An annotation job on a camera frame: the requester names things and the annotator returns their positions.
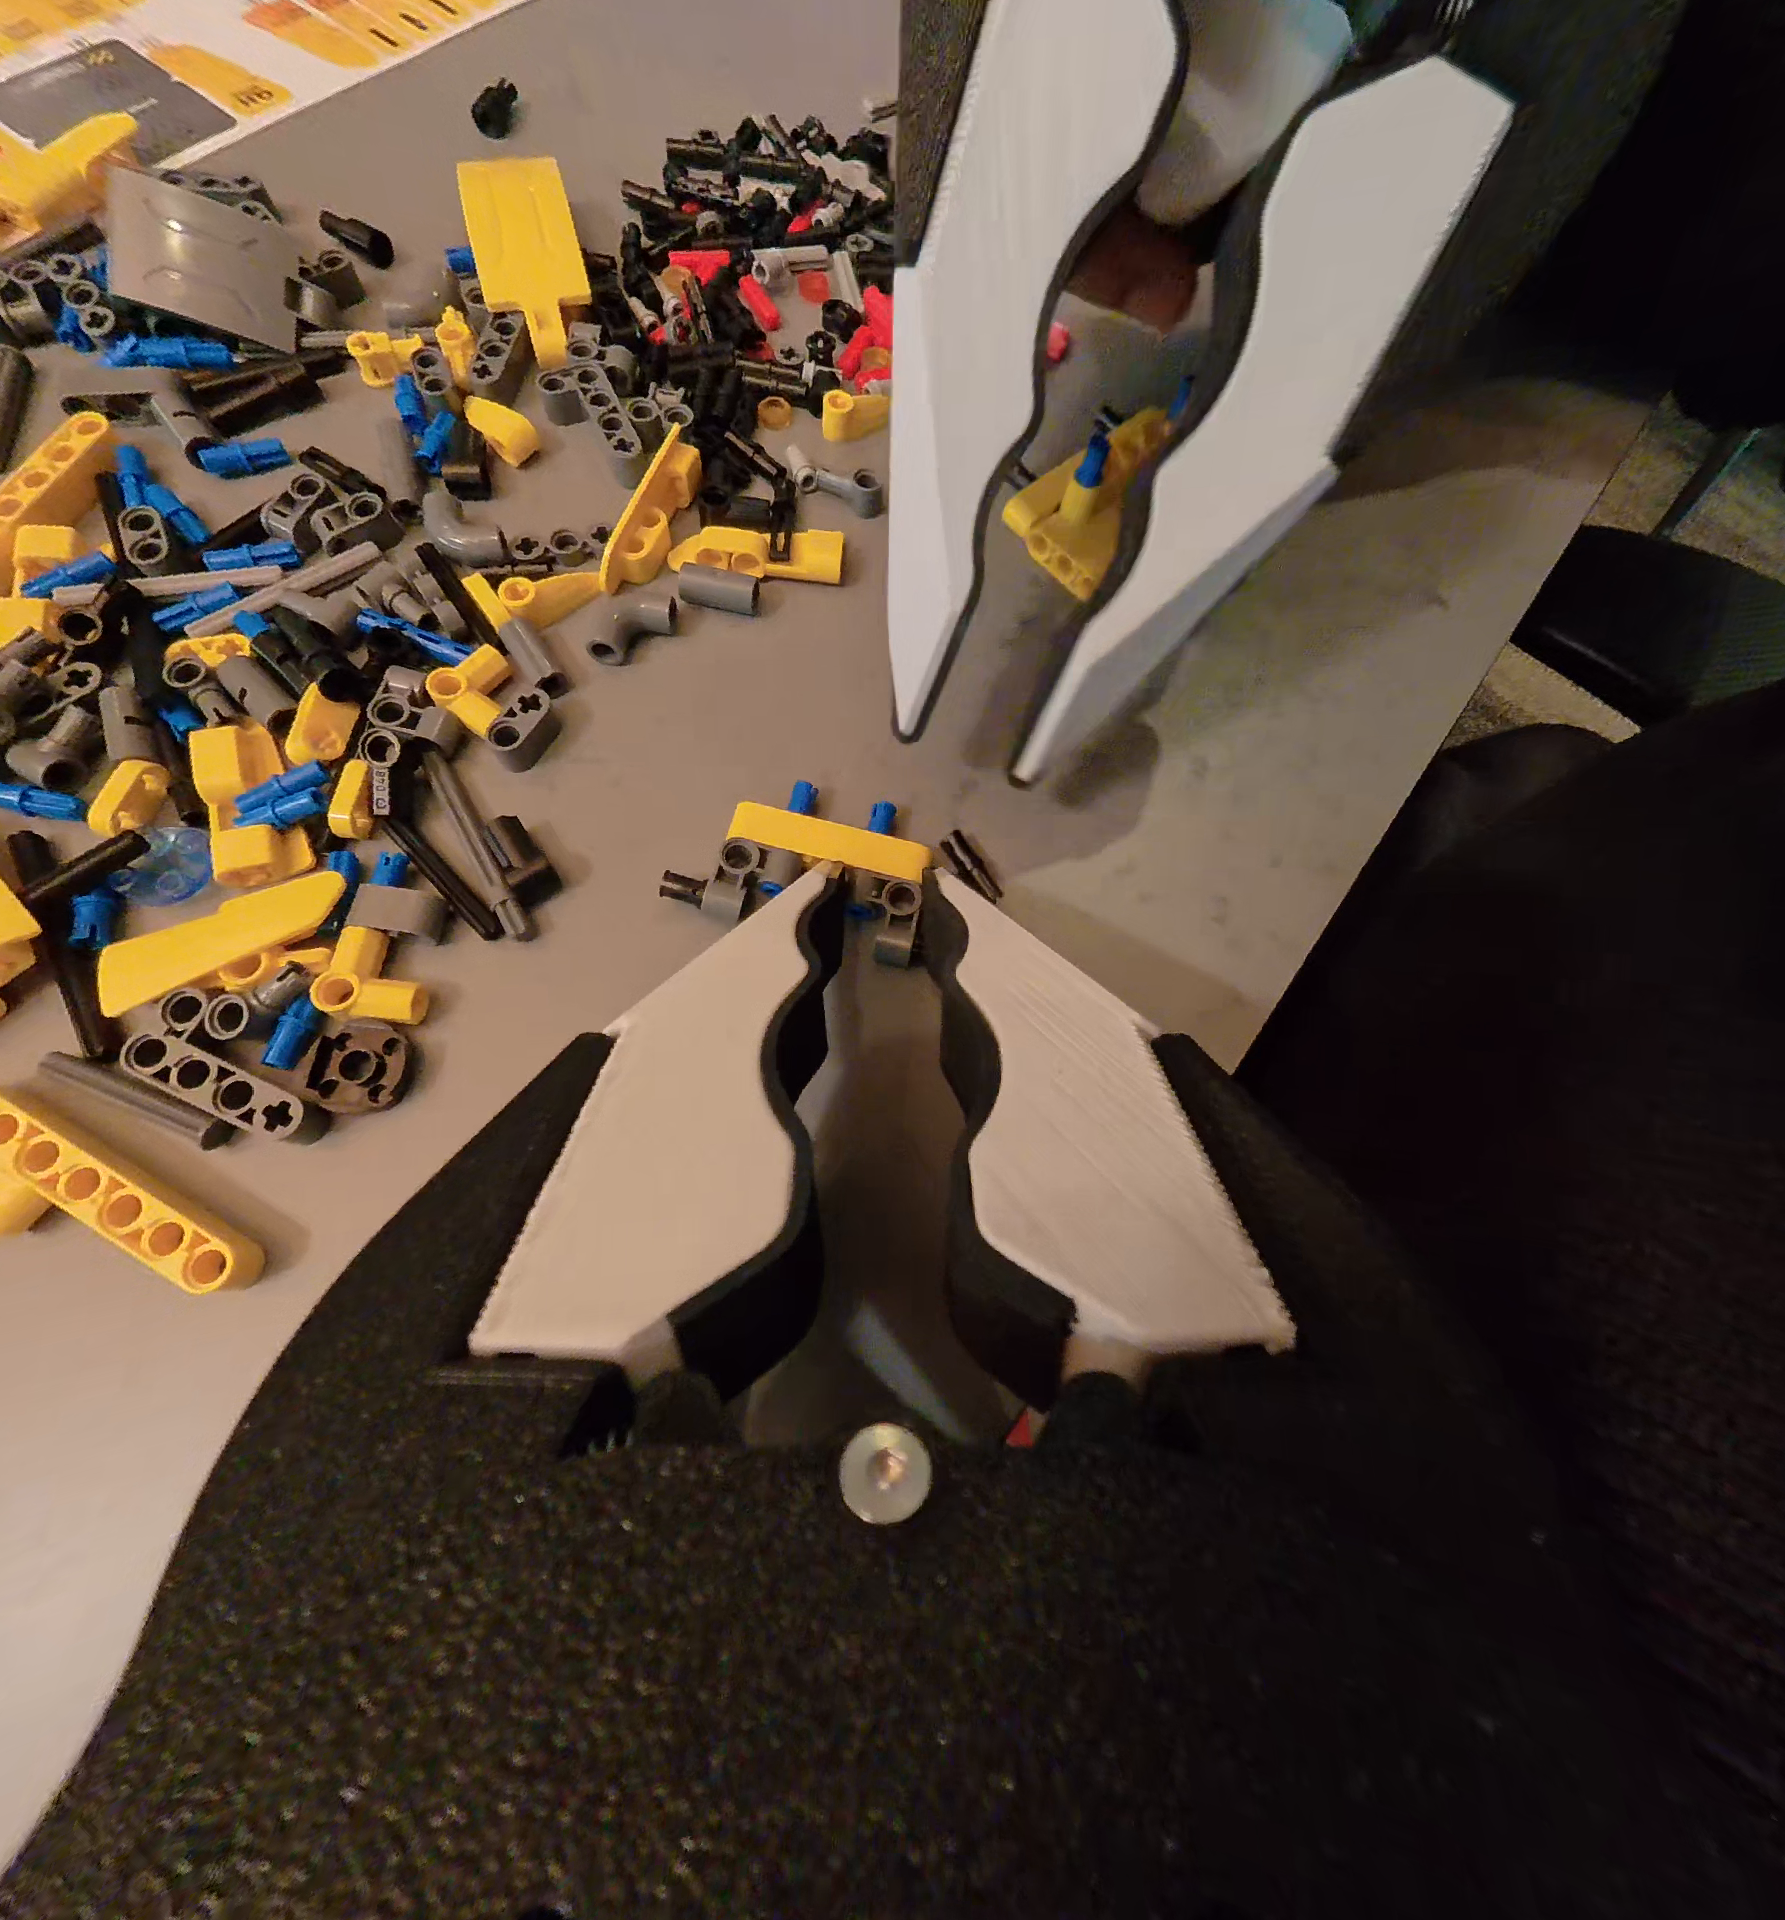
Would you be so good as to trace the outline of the printed instruction sheet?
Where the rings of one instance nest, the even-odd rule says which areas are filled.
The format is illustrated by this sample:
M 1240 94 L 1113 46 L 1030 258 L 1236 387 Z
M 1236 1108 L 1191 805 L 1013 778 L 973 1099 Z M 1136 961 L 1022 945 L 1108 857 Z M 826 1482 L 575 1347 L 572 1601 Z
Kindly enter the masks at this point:
M 205 155 L 514 3 L 0 3 L 0 159 L 96 115 L 143 163 Z

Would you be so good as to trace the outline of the black office chair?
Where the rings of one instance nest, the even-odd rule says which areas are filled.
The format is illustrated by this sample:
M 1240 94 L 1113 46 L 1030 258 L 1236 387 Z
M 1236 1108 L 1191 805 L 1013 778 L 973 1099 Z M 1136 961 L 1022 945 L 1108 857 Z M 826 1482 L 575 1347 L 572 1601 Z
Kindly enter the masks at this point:
M 1587 523 L 1509 641 L 1656 723 L 1785 681 L 1785 585 L 1697 546 Z

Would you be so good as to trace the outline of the person's right hand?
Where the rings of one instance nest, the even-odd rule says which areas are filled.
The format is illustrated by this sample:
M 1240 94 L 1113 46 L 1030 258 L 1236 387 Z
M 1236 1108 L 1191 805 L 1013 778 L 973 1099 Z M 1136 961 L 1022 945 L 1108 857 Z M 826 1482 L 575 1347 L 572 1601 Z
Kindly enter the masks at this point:
M 1120 204 L 1078 249 L 1062 291 L 1168 336 L 1192 311 L 1199 252 L 1192 232 L 1163 226 L 1138 204 Z

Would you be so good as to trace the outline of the yellow frame assembly blue pins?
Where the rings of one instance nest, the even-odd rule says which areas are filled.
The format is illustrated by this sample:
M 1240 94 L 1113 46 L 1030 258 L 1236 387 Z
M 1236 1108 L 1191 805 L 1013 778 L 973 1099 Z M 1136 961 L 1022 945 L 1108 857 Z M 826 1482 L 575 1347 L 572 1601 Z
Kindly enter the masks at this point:
M 1125 493 L 1168 443 L 1163 407 L 1144 407 L 1125 419 L 1104 413 L 1076 455 L 1026 481 L 1006 505 L 1006 529 L 1076 604 L 1095 594 L 1120 551 Z

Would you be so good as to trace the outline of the pile of toy building pieces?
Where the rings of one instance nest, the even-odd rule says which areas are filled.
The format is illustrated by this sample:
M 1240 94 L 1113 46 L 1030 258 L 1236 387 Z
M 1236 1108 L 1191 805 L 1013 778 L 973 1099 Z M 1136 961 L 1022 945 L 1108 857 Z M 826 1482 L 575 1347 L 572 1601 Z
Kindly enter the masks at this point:
M 0 132 L 0 1021 L 39 1074 L 203 1149 L 314 1145 L 420 1083 L 399 949 L 527 943 L 561 889 L 458 759 L 533 771 L 570 676 L 683 608 L 838 585 L 891 407 L 891 112 L 746 118 L 575 239 L 560 165 L 455 171 L 464 239 L 380 302 L 378 225 L 305 252 L 253 177 L 151 165 L 143 107 Z M 0 1095 L 0 1236 L 87 1224 L 187 1297 L 262 1250 Z

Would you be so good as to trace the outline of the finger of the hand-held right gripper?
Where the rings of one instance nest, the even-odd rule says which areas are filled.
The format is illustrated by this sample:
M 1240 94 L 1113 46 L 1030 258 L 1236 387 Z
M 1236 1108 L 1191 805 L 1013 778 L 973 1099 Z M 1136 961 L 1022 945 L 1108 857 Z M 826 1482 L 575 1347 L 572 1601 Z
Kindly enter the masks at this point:
M 1335 484 L 1335 451 L 1456 234 L 1512 102 L 1433 56 L 1332 87 L 1236 198 L 1169 443 L 1130 481 L 1120 551 L 1011 781 L 1095 738 Z
M 1002 470 L 1044 413 L 1044 336 L 1082 245 L 1144 171 L 1178 105 L 1178 3 L 982 3 L 930 83 L 893 272 L 887 671 L 915 744 L 982 591 Z

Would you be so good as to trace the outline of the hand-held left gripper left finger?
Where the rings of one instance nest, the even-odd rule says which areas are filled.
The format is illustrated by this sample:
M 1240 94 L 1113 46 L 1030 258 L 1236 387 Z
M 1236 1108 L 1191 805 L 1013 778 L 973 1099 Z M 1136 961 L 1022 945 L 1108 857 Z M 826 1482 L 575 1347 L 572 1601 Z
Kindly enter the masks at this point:
M 691 1370 L 735 1399 L 822 1297 L 801 1099 L 828 1055 L 844 878 L 810 866 L 575 1055 L 588 1088 L 470 1326 L 470 1360 Z

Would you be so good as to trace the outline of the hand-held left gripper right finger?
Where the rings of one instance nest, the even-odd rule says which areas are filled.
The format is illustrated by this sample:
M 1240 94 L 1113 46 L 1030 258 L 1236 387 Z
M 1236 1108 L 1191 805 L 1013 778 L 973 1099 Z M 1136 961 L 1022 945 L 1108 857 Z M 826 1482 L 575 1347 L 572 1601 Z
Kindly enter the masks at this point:
M 926 883 L 939 1066 L 962 1110 L 949 1321 L 1022 1405 L 1082 1373 L 1298 1345 L 1208 1149 L 1216 1066 L 957 878 Z

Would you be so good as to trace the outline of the yellow beam assembly grey connectors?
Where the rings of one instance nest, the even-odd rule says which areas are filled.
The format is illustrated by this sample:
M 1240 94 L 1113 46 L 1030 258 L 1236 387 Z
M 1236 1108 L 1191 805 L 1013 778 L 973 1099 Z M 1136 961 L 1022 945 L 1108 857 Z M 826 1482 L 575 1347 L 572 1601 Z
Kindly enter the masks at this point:
M 683 904 L 711 924 L 738 927 L 815 866 L 836 866 L 844 913 L 870 937 L 870 958 L 909 968 L 919 954 L 919 913 L 933 853 L 898 831 L 901 809 L 874 804 L 864 824 L 833 823 L 818 790 L 795 781 L 786 804 L 738 804 L 714 865 L 702 878 L 665 870 L 659 901 Z

